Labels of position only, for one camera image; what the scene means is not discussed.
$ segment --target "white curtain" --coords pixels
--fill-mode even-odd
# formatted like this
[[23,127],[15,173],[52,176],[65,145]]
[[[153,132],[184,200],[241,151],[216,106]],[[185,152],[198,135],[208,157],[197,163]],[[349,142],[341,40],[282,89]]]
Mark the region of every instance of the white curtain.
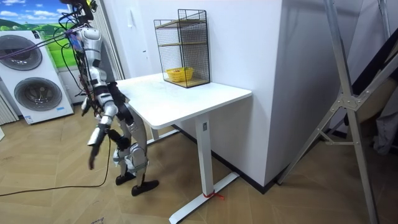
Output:
[[115,80],[123,80],[125,77],[120,64],[118,51],[116,50],[116,45],[113,40],[112,31],[109,28],[108,16],[106,15],[103,0],[97,0],[96,2],[98,7],[97,11],[93,13],[94,21],[92,21],[91,25],[101,32]]
[[0,128],[0,141],[4,138],[4,132],[2,131],[2,129]]
[[0,90],[0,125],[17,121],[18,116]]

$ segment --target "metal wire rack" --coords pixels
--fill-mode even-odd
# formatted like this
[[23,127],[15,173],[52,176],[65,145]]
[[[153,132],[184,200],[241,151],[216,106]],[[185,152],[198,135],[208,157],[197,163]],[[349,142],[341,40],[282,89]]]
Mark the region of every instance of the metal wire rack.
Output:
[[163,78],[190,88],[210,82],[205,10],[179,9],[177,20],[154,20]]

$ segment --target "small yellow bowl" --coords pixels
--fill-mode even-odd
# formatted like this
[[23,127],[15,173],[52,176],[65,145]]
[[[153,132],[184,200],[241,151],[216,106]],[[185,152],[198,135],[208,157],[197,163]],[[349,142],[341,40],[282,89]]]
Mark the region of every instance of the small yellow bowl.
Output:
[[173,82],[184,82],[192,79],[193,68],[172,68],[167,69],[166,72]]

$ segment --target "green landscape poster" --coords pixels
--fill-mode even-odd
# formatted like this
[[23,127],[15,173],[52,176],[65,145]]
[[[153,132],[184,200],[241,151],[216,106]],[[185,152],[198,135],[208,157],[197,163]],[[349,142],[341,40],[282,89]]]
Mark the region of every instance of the green landscape poster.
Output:
[[[58,19],[63,12],[69,12],[67,5],[58,0],[3,0],[0,3],[0,30],[36,30],[43,39],[60,34]],[[67,39],[59,40],[60,45],[68,43]],[[48,45],[57,68],[65,67],[61,55],[61,46],[57,43]],[[68,66],[76,65],[72,48],[64,48],[63,55]]]

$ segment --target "dryer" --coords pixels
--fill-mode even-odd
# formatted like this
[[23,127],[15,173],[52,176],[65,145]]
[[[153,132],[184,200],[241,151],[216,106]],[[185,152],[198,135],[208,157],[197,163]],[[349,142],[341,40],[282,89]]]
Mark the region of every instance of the dryer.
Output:
[[[0,56],[43,41],[35,31],[0,31]],[[73,106],[46,47],[0,60],[0,77],[29,123],[73,114]]]

